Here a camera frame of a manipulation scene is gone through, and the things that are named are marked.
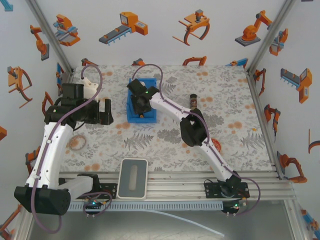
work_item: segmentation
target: mounting plate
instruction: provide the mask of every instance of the mounting plate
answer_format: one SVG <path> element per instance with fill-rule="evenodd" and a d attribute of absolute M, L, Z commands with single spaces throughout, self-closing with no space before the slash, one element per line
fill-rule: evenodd
<path fill-rule="evenodd" d="M 115 199 L 117 196 L 117 183 L 100 183 L 100 189 L 102 192 L 107 192 L 112 195 L 112 199 Z M 77 199 L 85 199 L 86 196 L 78 197 Z M 99 197 L 96 198 L 99 199 L 109 199 L 108 195 L 101 194 Z"/>
<path fill-rule="evenodd" d="M 229 198 L 229 197 L 225 197 L 224 195 L 222 195 L 221 184 L 219 182 L 213 182 L 213 183 L 212 182 L 205 182 L 204 188 L 205 188 L 205 196 L 207 199 L 226 199 L 226 198 Z M 240 182 L 239 188 L 238 188 L 238 193 L 230 198 L 242 199 L 243 197 L 250 198 L 248 183 L 246 183 L 246 182 Z"/>

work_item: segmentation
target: gray floor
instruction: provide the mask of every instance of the gray floor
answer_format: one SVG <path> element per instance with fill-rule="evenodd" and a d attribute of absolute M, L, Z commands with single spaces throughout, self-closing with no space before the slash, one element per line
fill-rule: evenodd
<path fill-rule="evenodd" d="M 47 234 L 36 224 L 31 240 L 291 240 L 286 212 L 280 201 L 260 202 L 244 216 L 226 217 L 221 211 L 170 211 L 225 235 L 224 238 L 190 223 L 149 212 L 106 212 L 96 219 L 70 212 L 62 217 L 62 229 Z M 54 229 L 57 216 L 40 219 Z"/>

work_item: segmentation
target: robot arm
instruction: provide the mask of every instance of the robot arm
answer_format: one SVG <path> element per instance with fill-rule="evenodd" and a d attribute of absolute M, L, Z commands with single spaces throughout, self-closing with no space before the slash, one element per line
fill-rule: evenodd
<path fill-rule="evenodd" d="M 182 140 L 202 153 L 221 183 L 223 194 L 226 197 L 233 196 L 238 190 L 241 178 L 222 158 L 211 139 L 208 140 L 205 126 L 197 117 L 203 120 L 201 111 L 197 108 L 190 110 L 165 96 L 162 97 L 157 88 L 152 86 L 147 89 L 138 79 L 133 80 L 127 87 L 132 93 L 131 101 L 135 114 L 141 115 L 154 108 L 180 123 Z"/>
<path fill-rule="evenodd" d="M 232 176 L 232 174 L 230 172 L 226 171 L 224 166 L 226 166 L 230 170 L 232 168 L 222 158 L 222 156 L 220 155 L 220 153 L 218 152 L 218 150 L 214 146 L 214 144 L 213 144 L 211 139 L 209 140 L 208 144 L 205 143 L 207 138 L 205 138 L 202 142 L 199 142 L 198 144 L 197 143 L 193 144 L 193 141 L 192 141 L 193 140 L 192 139 L 192 134 L 193 133 L 192 132 L 200 132 L 200 130 L 193 131 L 191 122 L 194 122 L 195 125 L 198 125 L 198 126 L 195 126 L 195 127 L 200 127 L 200 128 L 201 128 L 201 126 L 199 126 L 199 125 L 201 123 L 197 122 L 197 119 L 193 119 L 193 116 L 191 117 L 189 114 L 183 113 L 183 111 L 187 111 L 187 112 L 192 112 L 192 111 L 189 108 L 186 108 L 186 107 L 178 105 L 177 103 L 173 102 L 172 100 L 170 100 L 167 97 L 164 97 L 164 98 L 167 101 L 169 101 L 170 103 L 176 105 L 178 108 L 182 109 L 182 111 L 178 111 L 172 105 L 170 105 L 169 103 L 163 101 L 159 92 L 154 94 L 152 96 L 152 99 L 150 99 L 151 107 L 153 109 L 159 110 L 162 113 L 166 114 L 167 116 L 172 118 L 177 123 L 180 123 L 181 136 L 182 136 L 183 141 L 187 145 L 189 145 L 190 147 L 195 147 L 199 152 L 201 152 L 203 157 L 205 157 L 207 162 L 214 169 L 214 173 L 215 173 L 215 175 L 216 175 L 218 180 L 224 182 L 227 179 L 229 179 Z M 213 148 L 214 152 L 222 160 L 224 166 L 218 161 L 216 155 L 210 150 L 209 146 Z"/>
<path fill-rule="evenodd" d="M 83 84 L 64 83 L 63 94 L 60 99 L 61 105 L 52 105 L 45 114 L 44 136 L 38 154 L 38 160 L 27 179 L 25 186 L 17 186 L 14 197 L 31 212 L 31 192 L 36 187 L 35 211 L 43 214 L 63 215 L 67 212 L 70 202 L 91 190 L 98 192 L 100 189 L 99 179 L 94 174 L 79 174 L 75 179 L 59 185 L 59 170 L 65 152 L 65 147 L 70 139 L 77 121 L 87 124 L 110 125 L 113 122 L 111 116 L 110 100 L 105 100 L 104 112 L 99 112 L 99 98 L 91 101 L 85 107 L 68 116 L 54 131 L 57 122 L 63 115 L 86 102 L 97 92 L 98 84 L 91 83 L 87 78 Z M 50 141 L 45 153 L 45 158 L 37 175 L 40 159 L 44 153 L 45 145 Z"/>

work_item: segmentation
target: table surface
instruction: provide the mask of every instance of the table surface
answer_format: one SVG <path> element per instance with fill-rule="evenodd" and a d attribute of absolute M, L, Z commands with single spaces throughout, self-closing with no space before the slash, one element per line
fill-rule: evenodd
<path fill-rule="evenodd" d="M 82 66 L 73 83 L 81 83 Z M 111 99 L 111 125 L 85 124 L 75 131 L 65 149 L 63 172 L 118 172 L 124 158 L 148 160 L 150 172 L 212 171 L 200 153 L 181 139 L 180 126 L 157 111 L 157 123 L 127 122 L 127 84 L 137 66 L 99 66 L 103 74 L 99 94 Z M 237 66 L 162 66 L 163 93 L 176 103 L 190 107 L 190 94 L 197 94 L 198 108 L 208 125 L 210 137 L 222 146 L 221 155 L 236 171 L 270 171 L 271 162 L 244 69 Z M 93 68 L 84 76 L 99 83 Z M 157 78 L 157 68 L 142 68 L 136 77 Z"/>

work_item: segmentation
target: small bottle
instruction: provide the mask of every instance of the small bottle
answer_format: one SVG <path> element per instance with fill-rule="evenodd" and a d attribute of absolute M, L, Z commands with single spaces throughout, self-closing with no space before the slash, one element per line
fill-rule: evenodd
<path fill-rule="evenodd" d="M 190 95 L 190 109 L 194 110 L 197 108 L 197 95 L 191 94 Z"/>

